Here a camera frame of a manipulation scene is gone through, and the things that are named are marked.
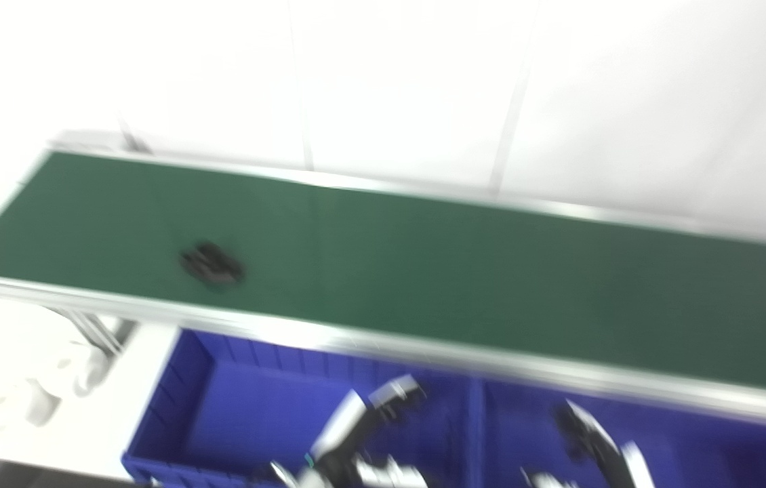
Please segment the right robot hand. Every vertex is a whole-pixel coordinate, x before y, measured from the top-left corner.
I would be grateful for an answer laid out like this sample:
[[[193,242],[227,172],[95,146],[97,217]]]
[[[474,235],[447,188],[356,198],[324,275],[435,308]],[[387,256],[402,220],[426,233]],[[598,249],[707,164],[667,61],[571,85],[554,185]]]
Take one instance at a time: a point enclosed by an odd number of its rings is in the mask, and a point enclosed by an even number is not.
[[[565,399],[554,407],[553,419],[570,459],[592,461],[608,487],[656,487],[638,445],[633,441],[619,445],[581,405]]]

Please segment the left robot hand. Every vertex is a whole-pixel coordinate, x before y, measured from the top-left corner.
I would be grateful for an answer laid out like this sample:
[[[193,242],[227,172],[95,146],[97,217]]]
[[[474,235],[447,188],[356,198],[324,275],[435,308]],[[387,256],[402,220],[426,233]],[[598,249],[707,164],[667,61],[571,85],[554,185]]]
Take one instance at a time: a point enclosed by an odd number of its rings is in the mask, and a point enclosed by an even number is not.
[[[306,466],[294,474],[271,461],[271,472],[285,487],[432,487],[432,479],[416,466],[398,463],[391,455],[375,464],[362,454],[371,436],[425,398],[410,374],[388,381],[367,398],[350,391],[312,443]]]

